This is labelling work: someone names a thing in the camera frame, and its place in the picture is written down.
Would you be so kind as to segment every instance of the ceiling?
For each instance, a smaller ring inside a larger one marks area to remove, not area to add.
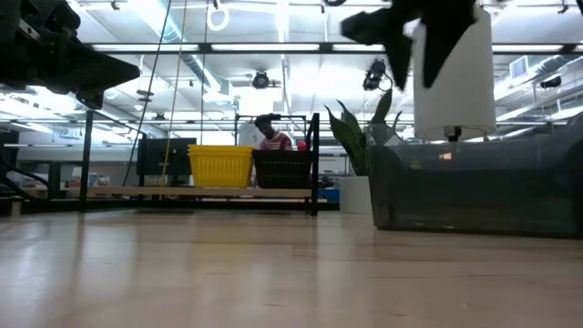
[[[167,0],[160,0],[164,5]],[[109,0],[68,0],[80,14],[82,26],[78,37],[84,43],[157,43],[159,34],[152,28],[152,20],[163,20],[164,11],[158,0],[119,0],[119,10],[112,9]],[[197,43],[266,43],[266,42],[348,42],[340,35],[340,22],[349,15],[361,11],[374,11],[382,6],[381,1],[348,0],[340,7],[326,8],[322,13],[320,0],[223,0],[221,8],[228,8],[230,20],[224,29],[213,31],[207,24],[207,1],[173,1],[170,16],[178,29],[184,28],[184,41]],[[516,0],[506,8],[483,2],[485,9],[493,15],[493,41],[496,43],[578,43],[583,40],[583,18],[577,10],[575,0],[567,1],[574,7],[564,14],[557,11],[562,7],[560,0]],[[218,25],[222,13],[212,15],[212,22]],[[123,55],[117,58],[140,66],[141,56]],[[502,83],[509,73],[509,64],[520,56],[495,56],[495,81]],[[289,107],[275,101],[273,110],[281,113],[310,115],[324,111],[323,105],[339,110],[335,100],[341,100],[359,119],[365,120],[374,112],[376,101],[382,92],[363,91],[362,83],[366,69],[378,55],[200,55],[199,60],[214,77],[230,81],[230,94],[235,97],[272,97],[281,100],[283,91],[276,87],[263,93],[253,91],[251,79],[257,70],[265,70],[270,79],[285,79]],[[156,57],[143,56],[143,78],[128,82],[106,93],[108,108],[118,113],[139,118],[142,110],[138,89],[148,89]],[[578,86],[579,65],[568,71],[563,90]],[[203,101],[205,93],[192,71],[179,60],[177,55],[159,56],[153,75],[154,96],[148,104],[147,118],[177,111],[192,113],[193,119],[234,118],[232,104]],[[533,93],[532,84],[513,89],[506,97],[496,102],[496,114],[528,106],[553,92],[538,90]],[[412,114],[414,103],[410,88],[394,93],[392,113],[403,111]],[[512,119],[538,119],[538,109],[525,112]]]

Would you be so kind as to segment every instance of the green leaf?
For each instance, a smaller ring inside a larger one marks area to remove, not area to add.
[[[373,119],[371,120],[372,124],[382,124],[384,123],[384,119],[386,115],[389,113],[391,109],[391,104],[393,103],[393,90],[390,89],[389,91],[385,92],[384,95],[379,100],[379,104],[376,107],[376,111],[374,112]]]
[[[327,106],[325,107],[328,109],[328,114],[330,115],[330,127],[334,138],[336,138],[346,150],[346,153],[353,164],[354,172],[357,175],[366,175],[366,152],[361,146],[361,138],[357,138],[346,123],[336,118],[331,110]]]
[[[350,111],[348,111],[348,109],[346,109],[346,106],[344,105],[344,103],[342,101],[340,101],[340,100],[336,100],[336,101],[338,101],[338,104],[340,104],[340,107],[343,108],[343,114],[341,116],[342,122],[346,123],[348,128],[350,128],[350,130],[354,133],[354,135],[357,138],[360,138],[361,135],[363,134],[363,132],[361,131],[361,127],[358,125],[358,119],[356,119],[356,117],[353,115],[353,113],[351,113]]]

